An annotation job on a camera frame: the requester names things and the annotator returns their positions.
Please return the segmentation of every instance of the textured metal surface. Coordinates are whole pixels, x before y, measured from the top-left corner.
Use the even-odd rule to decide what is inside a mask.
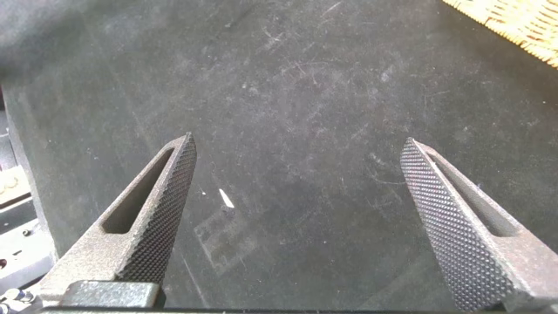
[[[155,307],[164,304],[164,293],[156,283],[79,281],[64,294],[61,306]]]
[[[555,302],[552,250],[433,149],[408,139],[401,168],[458,308]]]
[[[195,160],[190,133],[166,144],[41,280],[45,303],[79,280],[162,282]]]
[[[166,178],[162,196],[117,273],[120,281],[163,282],[196,162],[191,135],[176,149],[178,158],[173,161],[172,173]]]
[[[496,304],[512,283],[425,158],[408,140],[401,168],[455,302],[464,311]]]

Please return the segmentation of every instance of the small white object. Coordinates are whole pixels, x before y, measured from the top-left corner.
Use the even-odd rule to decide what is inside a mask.
[[[228,208],[234,208],[235,207],[233,202],[231,202],[230,199],[228,198],[227,194],[225,194],[225,191],[223,191],[222,189],[219,189],[219,193],[221,193],[221,197],[223,198],[223,201],[225,202],[225,205],[227,205]]]

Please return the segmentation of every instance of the scratch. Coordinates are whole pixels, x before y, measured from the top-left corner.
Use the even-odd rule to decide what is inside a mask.
[[[244,266],[244,270],[248,270],[248,269],[246,268],[246,264],[244,263],[244,260],[242,259],[242,256],[240,256],[240,259],[241,259],[242,266]]]
[[[190,278],[192,278],[192,283],[194,284],[194,287],[195,287],[196,291],[198,291],[198,294],[200,295],[200,300],[201,300],[201,303],[203,304],[203,307],[209,308],[208,301],[203,296],[203,292],[201,292],[200,286],[198,285],[198,283],[196,282],[196,280],[194,278],[194,274],[190,270],[190,267],[188,266],[188,263],[186,263],[186,258],[184,258],[182,253],[180,253],[180,257],[182,257],[182,262],[184,263],[184,266],[186,266],[186,269],[188,270],[188,275],[190,275]]]
[[[306,75],[306,72],[303,70],[303,68],[300,67],[300,65],[295,62],[296,67],[298,68],[298,70],[300,70],[300,72],[302,72],[304,75]]]
[[[366,200],[366,202],[368,203],[368,205],[370,206],[370,208],[374,208],[374,207],[372,206],[372,204],[370,203],[370,201],[368,201],[368,197],[365,196],[364,199]]]
[[[262,27],[262,31],[263,31],[263,33],[266,34],[269,38],[271,38],[271,39],[273,39],[273,40],[275,40],[275,41],[277,41],[277,42],[280,42],[280,41],[281,41],[281,39],[279,39],[279,37],[282,36],[282,33],[279,34],[279,36],[277,36],[277,37],[275,38],[275,37],[271,36],[271,34],[269,34],[269,32],[265,29],[265,27]]]
[[[319,28],[320,26],[322,26],[322,24],[326,24],[326,23],[331,22],[331,21],[333,21],[333,18],[323,20],[322,22],[320,22],[320,24],[317,25],[317,27]]]
[[[374,181],[376,181],[377,183],[381,183],[381,184],[393,184],[393,185],[403,185],[405,184],[405,181],[403,182],[391,182],[391,181],[384,181],[384,180],[380,180],[376,177],[376,175],[372,174],[372,171],[368,168],[368,166],[366,166],[366,170],[368,170],[368,174],[370,175],[370,177],[372,179],[374,179]]]
[[[368,127],[368,123],[366,123],[363,127],[361,127],[358,131],[354,132],[354,134],[351,135],[350,139],[354,140],[357,136],[362,135],[362,133],[364,132],[364,130],[366,129],[366,127]]]
[[[323,17],[323,16],[325,16],[326,14],[328,14],[329,11],[335,9],[339,4],[341,4],[341,1],[339,1],[338,3],[335,3],[335,4],[333,4],[333,5],[331,5],[331,7],[330,7],[329,9],[327,9],[327,10],[322,14],[321,17]]]
[[[399,196],[397,192],[395,192],[392,188],[390,188],[390,192],[393,194],[393,196],[395,196],[399,204],[403,204],[403,200],[401,199],[401,196]]]

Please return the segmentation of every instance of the black surface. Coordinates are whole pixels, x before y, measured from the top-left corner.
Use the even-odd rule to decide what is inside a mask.
[[[452,309],[408,136],[558,250],[558,72],[441,2],[0,5],[0,84],[59,253],[193,132],[167,305]]]

